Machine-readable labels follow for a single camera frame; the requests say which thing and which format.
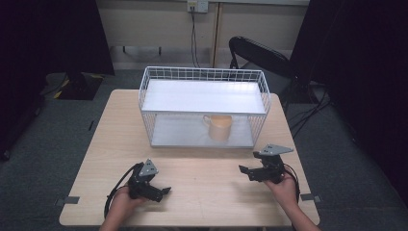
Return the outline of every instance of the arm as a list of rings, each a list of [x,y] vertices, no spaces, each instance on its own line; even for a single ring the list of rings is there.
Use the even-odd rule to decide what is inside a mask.
[[[294,180],[285,172],[283,181],[279,184],[274,184],[271,181],[265,181],[265,184],[272,191],[276,201],[285,211],[285,214],[291,220],[294,228],[297,231],[314,231],[320,230],[300,209],[296,200],[294,188]]]
[[[132,199],[129,197],[129,188],[120,188],[112,201],[111,208],[99,231],[113,231],[120,227],[120,224],[132,215],[135,208],[147,201],[146,198]]]

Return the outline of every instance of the wall outlet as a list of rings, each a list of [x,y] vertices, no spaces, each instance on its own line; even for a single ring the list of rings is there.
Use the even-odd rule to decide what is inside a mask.
[[[195,13],[207,13],[208,1],[187,1],[187,12],[194,10]]]
[[[187,12],[198,12],[198,2],[197,1],[187,1]]]

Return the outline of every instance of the black curtain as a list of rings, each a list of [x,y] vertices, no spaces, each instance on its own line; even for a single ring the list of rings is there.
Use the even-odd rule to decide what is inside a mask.
[[[326,84],[357,143],[408,204],[408,3],[311,0],[291,62]]]
[[[114,75],[94,0],[0,1],[0,151],[48,73]]]

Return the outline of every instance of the white wire basket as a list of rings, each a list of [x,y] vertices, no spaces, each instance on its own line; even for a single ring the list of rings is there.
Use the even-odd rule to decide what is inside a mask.
[[[270,104],[261,70],[149,66],[139,91],[151,146],[253,147]],[[212,115],[232,117],[226,141],[209,136]]]

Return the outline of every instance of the cup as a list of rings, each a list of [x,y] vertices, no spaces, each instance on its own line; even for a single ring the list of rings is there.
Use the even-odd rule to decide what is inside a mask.
[[[231,133],[230,115],[204,115],[204,122],[209,126],[208,134],[214,141],[228,141]]]

